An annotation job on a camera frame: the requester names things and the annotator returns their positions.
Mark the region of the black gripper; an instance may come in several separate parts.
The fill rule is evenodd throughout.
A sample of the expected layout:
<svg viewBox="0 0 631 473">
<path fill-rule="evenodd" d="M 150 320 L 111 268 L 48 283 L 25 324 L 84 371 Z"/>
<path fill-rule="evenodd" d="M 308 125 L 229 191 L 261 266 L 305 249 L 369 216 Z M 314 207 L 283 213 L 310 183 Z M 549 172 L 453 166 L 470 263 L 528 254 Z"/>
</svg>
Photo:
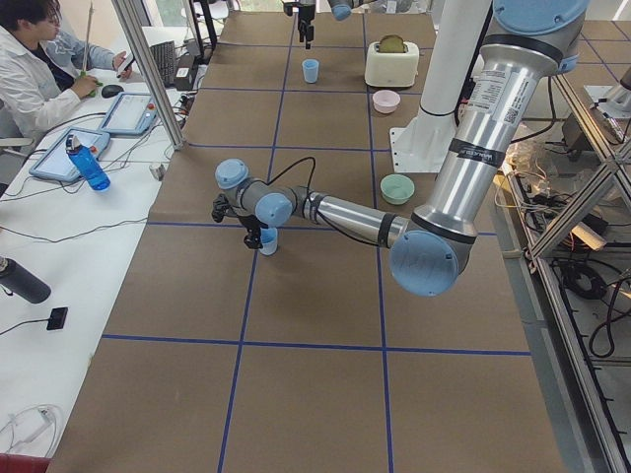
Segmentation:
<svg viewBox="0 0 631 473">
<path fill-rule="evenodd" d="M 244 237 L 245 245 L 251 246 L 253 249 L 262 249 L 260 240 L 261 223 L 258 219 L 253 215 L 248 215 L 238 216 L 238 220 L 247 231 L 247 235 Z"/>
<path fill-rule="evenodd" d="M 298 24 L 299 41 L 305 43 L 306 49 L 310 49 L 315 36 L 315 28 L 311 25 L 311 22 L 316 15 L 316 5 L 300 3 L 298 14 L 300 22 Z"/>
</svg>

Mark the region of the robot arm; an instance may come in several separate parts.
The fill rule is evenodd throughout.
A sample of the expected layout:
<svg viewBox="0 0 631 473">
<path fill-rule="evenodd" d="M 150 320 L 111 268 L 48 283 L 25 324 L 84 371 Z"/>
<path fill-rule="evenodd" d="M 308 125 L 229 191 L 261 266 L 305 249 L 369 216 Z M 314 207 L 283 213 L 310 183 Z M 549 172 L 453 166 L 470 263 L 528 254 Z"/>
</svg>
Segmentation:
<svg viewBox="0 0 631 473">
<path fill-rule="evenodd" d="M 481 43 L 479 80 L 452 139 L 429 200 L 409 218 L 368 208 L 308 186 L 274 187 L 239 159 L 221 162 L 212 218 L 238 219 L 245 244 L 260 249 L 262 230 L 291 217 L 328 225 L 389 249 L 392 277 L 407 292 L 437 296 L 463 271 L 477 238 L 474 219 L 540 79 L 576 64 L 586 1 L 495 1 Z"/>
<path fill-rule="evenodd" d="M 348 18 L 354 9 L 368 4 L 368 1 L 361 0 L 338 0 L 328 1 L 330 12 L 337 21 Z M 312 21 L 316 16 L 316 1 L 292 1 L 283 5 L 284 12 L 287 16 L 292 16 L 294 10 L 298 11 L 297 30 L 299 33 L 299 41 L 305 45 L 306 49 L 311 48 L 311 42 L 315 38 L 315 28 Z"/>
</svg>

